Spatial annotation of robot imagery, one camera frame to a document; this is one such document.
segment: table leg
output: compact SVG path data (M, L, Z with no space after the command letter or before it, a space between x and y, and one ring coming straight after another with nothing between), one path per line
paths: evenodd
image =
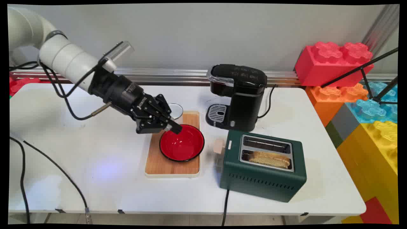
M286 225L341 224L347 216L284 216Z
M31 213L30 220L31 223L46 223L50 213Z

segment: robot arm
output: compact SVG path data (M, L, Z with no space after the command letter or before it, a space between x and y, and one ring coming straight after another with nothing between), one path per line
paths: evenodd
M62 32L35 12L7 7L7 14L9 53L14 48L32 45L39 49L41 63L74 84L96 67L79 87L130 116L137 123L138 134L161 130L171 130L176 134L181 132L182 127L171 118L171 109L163 95L153 97L125 76L114 74L117 61L134 50L129 42L118 43L99 61L71 43Z

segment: bread slice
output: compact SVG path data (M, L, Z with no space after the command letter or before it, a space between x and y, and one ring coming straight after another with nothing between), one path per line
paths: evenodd
M290 165L290 159L287 156L263 151L254 151L251 153L249 161L286 169Z

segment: black power cable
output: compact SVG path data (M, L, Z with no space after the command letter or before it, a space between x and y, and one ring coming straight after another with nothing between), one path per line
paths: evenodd
M83 204L85 205L85 208L88 207L85 197L83 196L81 190L79 189L79 187L75 184L75 182L69 177L69 175L50 157L48 157L48 155L46 155L45 153L43 153L41 150L37 149L35 146L31 145L30 143L23 141L26 145L28 145L29 147L35 149L36 151L38 151L39 153L41 153L44 157L46 157L48 160L50 160L65 176L66 178L68 178L68 180L75 186L75 188L78 190L79 194L81 195L81 198L83 200Z
M266 116L266 114L269 112L270 107L271 107L271 94L273 93L274 88L276 87L276 84L273 86L273 88L271 89L270 95L269 95L269 108L267 109L266 113L264 113L262 116L258 116L257 119L263 118L264 116Z
M25 66L30 65L30 64L35 64L35 65L31 66L31 67L25 67ZM38 63L36 61L30 61L30 62L21 64L21 65L18 65L18 66L9 66L9 72L14 71L16 69L34 69L36 67L38 67Z
M228 209L228 198L229 198L229 190L226 191L226 198L225 198L225 208L223 209L223 220L222 220L222 226L225 225L225 219L226 219L226 210Z
M10 137L10 140L15 141L20 146L21 152L23 153L23 165L22 165L23 169L21 171L20 188L21 188L21 193L23 194L24 204L25 204L25 207L26 207L27 223L30 224L31 223L31 221L30 221L30 210L28 208L27 197L25 195L25 190L24 190L25 151L24 151L23 145L19 141L15 140L12 137Z
M40 65L41 65L42 69L44 70L44 72L46 73L48 79L51 81L51 83L52 83L52 85L53 85L53 87L54 87L55 92L57 93L57 95L58 95L60 98L67 98L67 97L70 96L70 95L72 94L72 92L74 92L74 90L82 83L82 81L84 81L84 80L86 79L86 77L88 77L90 74L92 74L92 72L96 71L96 69L97 69L98 67L103 66L103 65L107 62L107 59L105 59L105 57L106 57L107 55L109 55L115 48L117 48L117 47L118 47L119 45L121 45L122 43L123 43L123 41L117 43L112 49L110 49L107 53L105 53L105 54L102 56L102 58L98 61L97 65L95 65L95 67L91 68L87 73L85 73L85 74L75 83L75 85L71 88L71 90L70 90L66 95L64 95L64 90L61 88L61 84L59 83L59 79L58 79L57 75L55 74L55 72L54 72L51 68L49 68L49 67L47 67L45 64L43 64L41 61L40 61ZM62 95L59 93L59 91L58 91L57 87L55 86L53 80L52 80L51 77L49 76L49 73L48 73L47 69L51 70L52 74L54 75L55 81L59 84L59 88L61 89Z
M81 120L81 121L93 117L93 114L90 114L90 115L88 115L88 116L86 116L86 117L83 117L83 118L80 118L80 117L76 116L76 115L74 114L72 108L71 108L71 105L69 104L69 101L68 101L67 96L65 96L65 91L63 90L62 85L61 85L61 82L59 81L59 79L58 79L58 77L56 76L55 72L54 72L52 69L50 69L50 68L48 68L47 66L45 66L43 63L41 63L41 67L42 67L42 69L44 70L44 72L46 73L48 79L51 81L51 84L52 84L52 86L54 87L55 92L57 93L58 96L60 96L60 95L59 95L59 92L58 92L58 89L57 89L57 87L55 86L55 83L53 82L53 80L51 79L51 76L49 75L47 69L49 69L49 70L51 71L51 73L54 75L55 81L57 82L57 84L58 84L58 86L59 86L59 89L61 90L62 95L63 95L62 97L61 97L61 96L60 96L60 97L65 100L66 106L68 107L69 113L71 113L72 117L74 117L76 120Z

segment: floor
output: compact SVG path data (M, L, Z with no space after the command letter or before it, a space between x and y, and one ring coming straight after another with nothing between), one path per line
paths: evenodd
M92 214L93 224L220 226L222 215ZM25 214L9 214L9 224L25 221ZM84 214L52 213L46 223L86 224ZM226 216L225 226L284 225L281 216Z

